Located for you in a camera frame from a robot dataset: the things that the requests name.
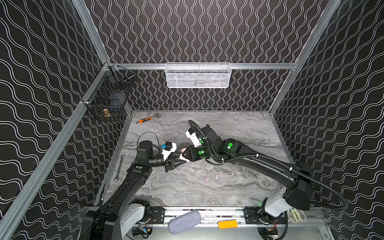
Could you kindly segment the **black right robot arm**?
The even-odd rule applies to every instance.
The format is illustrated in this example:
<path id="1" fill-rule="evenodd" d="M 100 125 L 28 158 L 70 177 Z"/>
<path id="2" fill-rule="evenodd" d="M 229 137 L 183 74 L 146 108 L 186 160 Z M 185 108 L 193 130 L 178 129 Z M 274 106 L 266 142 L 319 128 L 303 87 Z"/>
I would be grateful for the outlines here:
<path id="1" fill-rule="evenodd" d="M 292 208 L 307 211 L 311 206 L 326 209 L 346 210 L 349 206 L 347 199 L 331 187 L 312 177 L 309 166 L 289 164 L 259 153 L 244 143 L 235 139 L 222 140 L 216 132 L 206 125 L 200 128 L 194 121 L 189 120 L 190 128 L 186 136 L 193 145 L 188 147 L 182 156 L 191 161 L 206 160 L 212 165 L 239 165 L 253 169 L 279 182 L 283 189 L 273 197 L 267 197 L 262 203 L 262 213 L 277 217 Z M 318 203 L 312 200 L 313 185 L 318 185 L 341 201 L 340 206 Z"/>

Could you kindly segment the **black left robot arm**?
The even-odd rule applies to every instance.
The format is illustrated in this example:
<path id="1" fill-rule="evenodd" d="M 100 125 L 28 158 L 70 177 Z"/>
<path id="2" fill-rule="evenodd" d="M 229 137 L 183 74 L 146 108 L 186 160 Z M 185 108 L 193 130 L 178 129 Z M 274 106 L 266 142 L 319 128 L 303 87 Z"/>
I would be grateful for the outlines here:
<path id="1" fill-rule="evenodd" d="M 83 220 L 80 240 L 122 240 L 137 223 L 151 220 L 148 201 L 134 200 L 136 192 L 145 184 L 153 168 L 173 170 L 186 163 L 174 153 L 176 143 L 161 146 L 151 141 L 138 144 L 136 157 L 115 193 L 97 210 L 89 210 Z"/>

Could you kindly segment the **grey fabric pouch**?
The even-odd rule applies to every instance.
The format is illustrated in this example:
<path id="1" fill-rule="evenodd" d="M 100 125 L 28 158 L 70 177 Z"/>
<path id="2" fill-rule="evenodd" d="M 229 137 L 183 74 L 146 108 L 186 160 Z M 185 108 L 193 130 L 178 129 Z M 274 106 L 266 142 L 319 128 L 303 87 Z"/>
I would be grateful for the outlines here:
<path id="1" fill-rule="evenodd" d="M 201 223 L 201 215 L 198 211 L 192 211 L 171 220 L 168 224 L 172 235 L 183 233 Z"/>

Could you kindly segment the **yellow block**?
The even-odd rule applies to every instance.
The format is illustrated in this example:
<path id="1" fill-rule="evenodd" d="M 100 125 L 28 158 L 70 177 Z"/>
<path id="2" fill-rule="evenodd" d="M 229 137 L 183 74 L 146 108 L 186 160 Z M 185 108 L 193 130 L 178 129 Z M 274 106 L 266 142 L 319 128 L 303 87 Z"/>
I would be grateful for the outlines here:
<path id="1" fill-rule="evenodd" d="M 220 230 L 233 229 L 238 227 L 238 222 L 236 220 L 219 221 L 218 226 Z"/>

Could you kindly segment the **brass fitting in basket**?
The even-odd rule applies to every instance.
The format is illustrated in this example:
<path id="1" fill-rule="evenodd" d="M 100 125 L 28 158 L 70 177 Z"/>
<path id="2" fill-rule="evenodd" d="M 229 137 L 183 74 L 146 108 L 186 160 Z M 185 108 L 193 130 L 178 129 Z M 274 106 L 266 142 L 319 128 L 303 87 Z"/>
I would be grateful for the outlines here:
<path id="1" fill-rule="evenodd" d="M 111 116 L 109 109 L 103 109 L 102 114 L 105 118 L 109 118 Z"/>

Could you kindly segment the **orange handled adjustable wrench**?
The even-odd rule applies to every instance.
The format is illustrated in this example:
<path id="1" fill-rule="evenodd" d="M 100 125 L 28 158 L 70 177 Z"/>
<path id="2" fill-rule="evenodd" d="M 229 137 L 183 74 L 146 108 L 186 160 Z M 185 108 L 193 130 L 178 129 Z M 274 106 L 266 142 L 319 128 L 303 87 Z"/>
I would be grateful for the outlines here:
<path id="1" fill-rule="evenodd" d="M 149 117 L 146 117 L 144 119 L 140 119 L 140 120 L 136 121 L 136 124 L 143 124 L 143 123 L 145 123 L 147 121 L 159 118 L 160 116 L 161 116 L 160 114 L 156 113 L 156 114 L 154 114 L 152 116 L 149 116 Z"/>

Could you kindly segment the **aluminium front rail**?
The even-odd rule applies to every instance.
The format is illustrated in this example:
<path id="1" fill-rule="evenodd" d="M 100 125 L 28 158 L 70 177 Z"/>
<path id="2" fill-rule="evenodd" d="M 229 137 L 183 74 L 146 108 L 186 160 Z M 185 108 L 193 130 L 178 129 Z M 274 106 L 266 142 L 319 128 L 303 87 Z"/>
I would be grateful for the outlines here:
<path id="1" fill-rule="evenodd" d="M 240 227 L 267 227 L 274 223 L 283 225 L 284 215 L 272 220 L 269 225 L 261 222 L 257 216 L 258 207 L 151 207 L 149 220 L 138 222 L 136 225 L 165 227 L 168 223 L 182 215 L 197 211 L 201 216 L 200 227 L 217 227 L 218 222 L 236 220 Z"/>

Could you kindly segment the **white mesh wall basket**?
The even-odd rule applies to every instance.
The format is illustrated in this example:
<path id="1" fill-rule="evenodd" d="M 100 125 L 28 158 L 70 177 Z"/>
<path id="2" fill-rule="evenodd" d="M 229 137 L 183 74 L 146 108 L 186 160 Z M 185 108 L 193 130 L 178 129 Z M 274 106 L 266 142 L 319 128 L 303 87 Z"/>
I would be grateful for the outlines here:
<path id="1" fill-rule="evenodd" d="M 167 62 L 165 75 L 168 88 L 225 89 L 230 84 L 232 66 L 226 62 Z"/>

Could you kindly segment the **white handled scissors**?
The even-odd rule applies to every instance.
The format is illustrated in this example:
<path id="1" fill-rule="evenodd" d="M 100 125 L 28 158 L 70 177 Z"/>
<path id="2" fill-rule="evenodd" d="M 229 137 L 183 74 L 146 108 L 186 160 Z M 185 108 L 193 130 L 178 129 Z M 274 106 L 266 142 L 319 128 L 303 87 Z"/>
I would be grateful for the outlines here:
<path id="1" fill-rule="evenodd" d="M 288 221 L 291 224 L 303 223 L 307 220 L 306 214 L 302 210 L 292 208 L 287 211 Z"/>

